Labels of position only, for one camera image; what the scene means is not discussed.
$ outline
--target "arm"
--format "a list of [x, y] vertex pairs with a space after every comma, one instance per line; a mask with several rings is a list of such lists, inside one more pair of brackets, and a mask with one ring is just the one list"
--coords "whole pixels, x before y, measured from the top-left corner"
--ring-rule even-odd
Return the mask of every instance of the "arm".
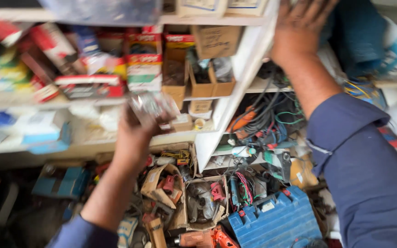
[[289, 76], [307, 118], [307, 141], [337, 205], [345, 247], [397, 248], [397, 152], [377, 127], [389, 116], [341, 93], [316, 53], [331, 0], [282, 0], [271, 57]]
[[84, 205], [81, 216], [65, 224], [49, 248], [115, 248], [117, 228], [128, 207], [138, 174], [144, 169], [152, 136], [160, 128], [141, 126], [128, 105], [119, 123], [116, 152], [108, 170]]

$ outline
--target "orange drill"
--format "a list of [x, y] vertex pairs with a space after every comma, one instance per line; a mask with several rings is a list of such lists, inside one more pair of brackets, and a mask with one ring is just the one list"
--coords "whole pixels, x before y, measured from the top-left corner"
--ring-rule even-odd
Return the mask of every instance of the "orange drill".
[[174, 242], [181, 247], [215, 248], [211, 230], [180, 234]]

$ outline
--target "wire bundle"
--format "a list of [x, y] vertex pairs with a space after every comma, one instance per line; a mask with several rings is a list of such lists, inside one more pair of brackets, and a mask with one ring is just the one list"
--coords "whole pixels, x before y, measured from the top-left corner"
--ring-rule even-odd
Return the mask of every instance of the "wire bundle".
[[375, 87], [371, 81], [361, 81], [359, 79], [350, 79], [343, 85], [344, 92], [368, 103], [375, 105], [381, 110], [387, 108], [387, 103], [380, 89]]

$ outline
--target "red box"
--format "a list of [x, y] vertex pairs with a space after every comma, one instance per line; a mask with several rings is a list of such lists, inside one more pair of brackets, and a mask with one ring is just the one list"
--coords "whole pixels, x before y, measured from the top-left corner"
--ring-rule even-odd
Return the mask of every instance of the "red box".
[[118, 75], [60, 76], [55, 84], [70, 100], [122, 97], [126, 88]]

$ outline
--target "printed label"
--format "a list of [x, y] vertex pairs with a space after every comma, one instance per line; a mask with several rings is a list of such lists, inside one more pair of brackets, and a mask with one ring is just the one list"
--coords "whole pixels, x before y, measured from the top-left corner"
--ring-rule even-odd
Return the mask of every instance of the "printed label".
[[298, 180], [300, 180], [300, 183], [303, 183], [303, 176], [301, 176], [301, 173], [298, 172], [298, 173], [296, 174], [296, 176], [298, 177]]
[[156, 178], [156, 173], [153, 172], [153, 173], [151, 174], [150, 178], [148, 179], [148, 182], [149, 182], [149, 183], [154, 182], [154, 178]]
[[232, 0], [229, 8], [257, 8], [258, 0]]
[[214, 11], [217, 0], [185, 0], [184, 6]]
[[274, 208], [275, 208], [275, 206], [273, 205], [273, 203], [269, 202], [269, 203], [266, 203], [263, 205], [263, 207], [261, 208], [261, 211], [264, 213], [264, 212], [269, 211]]
[[177, 119], [173, 121], [173, 124], [187, 123], [188, 121], [188, 114], [182, 114], [177, 116]]

